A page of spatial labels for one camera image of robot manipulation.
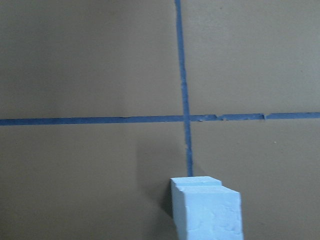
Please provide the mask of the light blue foam block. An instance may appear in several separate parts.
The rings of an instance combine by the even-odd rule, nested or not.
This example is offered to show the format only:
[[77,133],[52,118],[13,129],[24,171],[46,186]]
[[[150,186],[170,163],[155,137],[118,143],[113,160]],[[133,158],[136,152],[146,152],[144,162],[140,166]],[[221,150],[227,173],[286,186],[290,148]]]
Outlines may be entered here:
[[173,191],[180,240],[243,240],[241,195],[227,187],[181,186]]
[[221,186],[222,181],[210,176],[192,176],[192,177],[173,177],[170,179],[171,199],[172,199],[172,217],[175,221],[178,214],[177,194],[178,187],[193,186]]

